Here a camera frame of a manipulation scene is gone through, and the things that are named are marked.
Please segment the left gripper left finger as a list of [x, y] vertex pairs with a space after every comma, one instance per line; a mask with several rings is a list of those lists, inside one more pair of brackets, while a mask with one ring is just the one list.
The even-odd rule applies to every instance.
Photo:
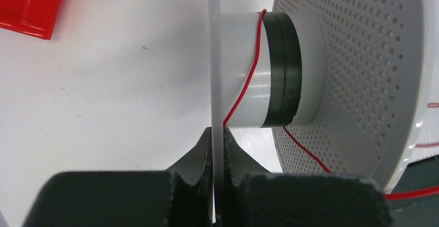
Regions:
[[51, 177], [24, 226], [211, 226], [212, 148], [206, 128], [163, 171], [71, 171]]

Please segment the red plastic bin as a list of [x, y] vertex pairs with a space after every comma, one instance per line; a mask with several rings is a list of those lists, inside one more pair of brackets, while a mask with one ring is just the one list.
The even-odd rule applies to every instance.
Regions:
[[1, 28], [50, 40], [62, 0], [1, 0]]

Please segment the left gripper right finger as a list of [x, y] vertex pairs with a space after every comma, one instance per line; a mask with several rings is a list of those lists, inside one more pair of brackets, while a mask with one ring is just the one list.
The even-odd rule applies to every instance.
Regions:
[[352, 174], [271, 173], [224, 130], [223, 226], [392, 226], [377, 185]]

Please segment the white perforated spool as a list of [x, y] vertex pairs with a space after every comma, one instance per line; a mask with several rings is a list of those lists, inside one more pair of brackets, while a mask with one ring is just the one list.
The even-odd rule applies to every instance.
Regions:
[[438, 0], [209, 0], [209, 27], [217, 223], [225, 129], [271, 173], [357, 175], [390, 214], [438, 209], [438, 155], [413, 161], [438, 116]]

